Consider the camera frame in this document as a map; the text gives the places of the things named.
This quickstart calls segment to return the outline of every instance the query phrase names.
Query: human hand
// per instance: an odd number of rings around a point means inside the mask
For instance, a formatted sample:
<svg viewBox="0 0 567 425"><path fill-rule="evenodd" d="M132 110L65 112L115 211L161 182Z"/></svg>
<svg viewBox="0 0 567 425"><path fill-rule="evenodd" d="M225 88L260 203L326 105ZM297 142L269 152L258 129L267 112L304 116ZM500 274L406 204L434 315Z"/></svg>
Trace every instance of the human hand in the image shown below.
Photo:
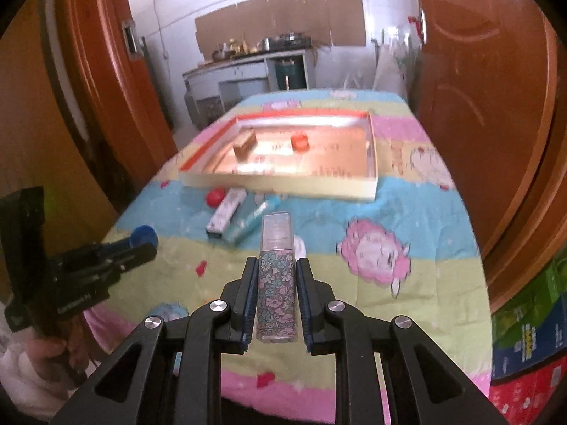
<svg viewBox="0 0 567 425"><path fill-rule="evenodd" d="M57 370L52 360L69 350L69 364L77 372L84 372L89 366L89 351L84 337L80 317L66 322L64 329L68 340L56 337L39 337L26 342L26 352L36 373L46 381L56 382Z"/></svg>

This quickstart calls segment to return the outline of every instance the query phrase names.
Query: cardboard sheet on wall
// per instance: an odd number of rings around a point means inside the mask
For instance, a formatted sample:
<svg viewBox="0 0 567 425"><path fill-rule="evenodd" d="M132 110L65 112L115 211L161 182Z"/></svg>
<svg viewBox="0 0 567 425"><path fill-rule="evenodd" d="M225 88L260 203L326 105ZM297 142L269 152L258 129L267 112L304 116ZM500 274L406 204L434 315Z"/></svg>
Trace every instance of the cardboard sheet on wall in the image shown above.
<svg viewBox="0 0 567 425"><path fill-rule="evenodd" d="M365 46L366 24L362 0L326 0L334 46Z"/></svg>
<svg viewBox="0 0 567 425"><path fill-rule="evenodd" d="M302 32L331 44L329 9L325 0L268 0L277 33Z"/></svg>
<svg viewBox="0 0 567 425"><path fill-rule="evenodd" d="M219 43L231 38L242 41L242 24L235 4L197 17L195 26L197 43L205 59L211 59Z"/></svg>
<svg viewBox="0 0 567 425"><path fill-rule="evenodd" d="M263 38L278 34L271 17L268 0L248 0L237 5L242 37L250 47L256 46Z"/></svg>

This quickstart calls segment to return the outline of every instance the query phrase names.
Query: open shallow box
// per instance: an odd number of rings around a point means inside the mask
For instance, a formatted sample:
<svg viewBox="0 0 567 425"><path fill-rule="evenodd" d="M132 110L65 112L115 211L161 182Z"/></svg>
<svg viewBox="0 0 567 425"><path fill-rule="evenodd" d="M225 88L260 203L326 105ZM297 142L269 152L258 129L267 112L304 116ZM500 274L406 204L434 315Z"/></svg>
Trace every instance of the open shallow box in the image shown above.
<svg viewBox="0 0 567 425"><path fill-rule="evenodd" d="M232 145L249 130L257 143L239 161ZM307 151L293 150L297 133L307 135ZM367 112L296 109L231 118L181 165L180 178L192 187L374 200L377 167Z"/></svg>

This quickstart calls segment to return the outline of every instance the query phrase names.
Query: metal bolt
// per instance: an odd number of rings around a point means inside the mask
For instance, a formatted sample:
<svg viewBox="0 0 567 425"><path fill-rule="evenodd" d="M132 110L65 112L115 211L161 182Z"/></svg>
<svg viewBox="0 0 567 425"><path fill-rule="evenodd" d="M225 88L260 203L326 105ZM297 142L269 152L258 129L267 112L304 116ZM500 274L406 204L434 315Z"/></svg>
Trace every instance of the metal bolt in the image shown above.
<svg viewBox="0 0 567 425"><path fill-rule="evenodd" d="M342 312L345 309L345 303L340 300L331 300L327 306L331 312Z"/></svg>
<svg viewBox="0 0 567 425"><path fill-rule="evenodd" d="M148 329L155 329L162 323L158 316L150 316L144 321L144 326Z"/></svg>
<svg viewBox="0 0 567 425"><path fill-rule="evenodd" d="M412 319L408 316L398 316L395 320L398 328L407 329L412 325Z"/></svg>
<svg viewBox="0 0 567 425"><path fill-rule="evenodd" d="M223 312L224 310L226 310L226 307L228 305L224 300L215 300L214 302L211 302L211 305L209 306L214 312Z"/></svg>

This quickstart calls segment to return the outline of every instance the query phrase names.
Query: tiled wall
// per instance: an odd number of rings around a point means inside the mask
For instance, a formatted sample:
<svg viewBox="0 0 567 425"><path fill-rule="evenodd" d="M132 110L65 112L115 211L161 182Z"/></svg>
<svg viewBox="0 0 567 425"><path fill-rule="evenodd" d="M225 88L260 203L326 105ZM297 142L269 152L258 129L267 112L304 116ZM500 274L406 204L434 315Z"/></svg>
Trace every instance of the tiled wall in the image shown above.
<svg viewBox="0 0 567 425"><path fill-rule="evenodd" d="M160 84L164 85L169 108L176 124L188 123L185 107L185 85L181 75L195 68L203 56L195 38L195 18L246 0L130 0L138 34L145 36ZM359 76L363 87L370 87L375 72L374 47L371 38L380 38L383 28L407 22L417 14L417 0L362 0L364 5L367 46L334 47L320 52L316 67L318 87L342 87L348 73ZM158 20L168 60L163 59Z"/></svg>

